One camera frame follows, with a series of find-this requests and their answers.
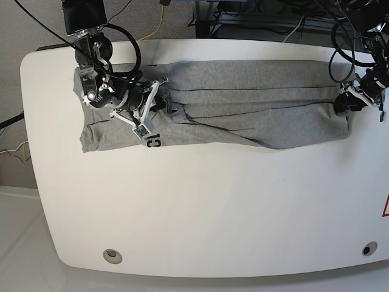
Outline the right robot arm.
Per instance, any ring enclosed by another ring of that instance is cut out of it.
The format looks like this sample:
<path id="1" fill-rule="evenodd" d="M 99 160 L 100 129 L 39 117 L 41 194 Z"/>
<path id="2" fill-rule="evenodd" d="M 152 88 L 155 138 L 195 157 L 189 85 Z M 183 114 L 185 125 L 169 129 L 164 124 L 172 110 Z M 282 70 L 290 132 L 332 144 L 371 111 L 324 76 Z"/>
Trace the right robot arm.
<path id="1" fill-rule="evenodd" d="M 62 1 L 61 5 L 66 33 L 75 38 L 72 45 L 78 63 L 81 101 L 93 110 L 109 108 L 110 117 L 130 124 L 133 130 L 150 132 L 153 125 L 149 112 L 156 106 L 160 85 L 168 79 L 142 80 L 139 45 L 125 29 L 108 23 L 103 1 Z M 114 71 L 113 46 L 102 32 L 104 27 L 119 31 L 129 39 L 136 55 L 132 69 Z"/>

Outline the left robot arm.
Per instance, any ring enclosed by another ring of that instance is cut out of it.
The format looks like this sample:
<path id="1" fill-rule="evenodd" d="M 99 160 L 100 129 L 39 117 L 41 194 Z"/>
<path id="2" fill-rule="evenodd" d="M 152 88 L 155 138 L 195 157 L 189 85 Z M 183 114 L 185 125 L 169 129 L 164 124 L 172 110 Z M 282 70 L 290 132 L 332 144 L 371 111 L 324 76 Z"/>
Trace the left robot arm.
<path id="1" fill-rule="evenodd" d="M 334 102 L 337 113 L 358 112 L 364 107 L 375 108 L 384 120 L 385 91 L 388 89 L 388 1 L 337 1 L 344 19 L 335 20 L 331 31 L 334 46 L 328 70 L 336 54 L 351 63 L 351 68 L 340 85 L 340 94 Z M 342 44 L 336 41 L 337 29 L 350 23 L 356 36 L 346 35 Z M 360 41 L 362 47 L 373 58 L 371 63 L 356 60 L 354 42 Z"/>

